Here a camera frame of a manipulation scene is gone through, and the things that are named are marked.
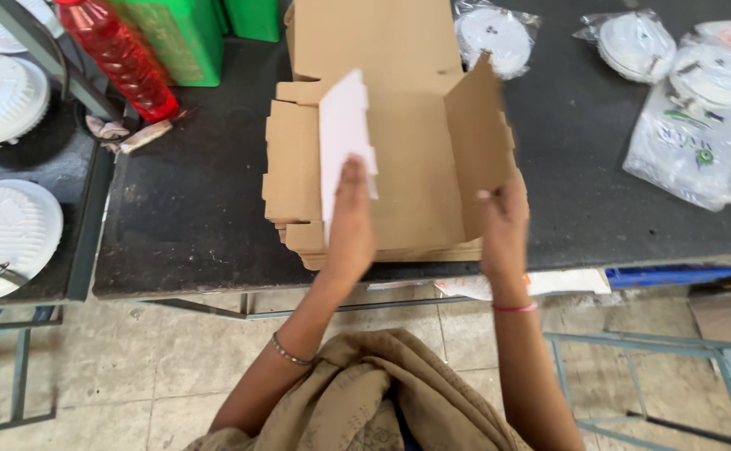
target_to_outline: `green bag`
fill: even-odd
[[[179,86],[218,86],[223,62],[217,0],[110,0],[139,28]]]

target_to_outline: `metal clip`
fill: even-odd
[[[31,280],[27,279],[26,276],[22,274],[8,269],[9,267],[10,263],[8,261],[0,264],[0,279],[9,281],[17,286],[24,286]]]

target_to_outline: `stack of flattened cardboard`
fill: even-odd
[[[265,217],[304,265],[324,263],[318,103],[354,68],[368,87],[379,200],[377,261],[480,257],[477,190],[514,171],[513,138],[486,58],[464,74],[447,0],[295,0],[285,17],[292,83],[276,87]]]

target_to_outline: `cardboard box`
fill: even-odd
[[[500,83],[464,74],[447,0],[296,0],[285,16],[294,82],[276,86],[265,216],[309,269],[324,258],[318,102],[353,68],[369,90],[377,261],[479,260],[477,190],[514,170]]]

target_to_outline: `hand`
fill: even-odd
[[[371,198],[365,162],[349,155],[335,193],[326,264],[319,278],[351,290],[377,255],[377,235],[371,223]]]
[[[484,232],[480,270],[491,281],[494,298],[502,293],[506,302],[526,302],[526,231],[529,206],[521,173],[516,173],[504,188],[493,193],[478,193],[482,204]],[[507,305],[503,307],[524,307]]]

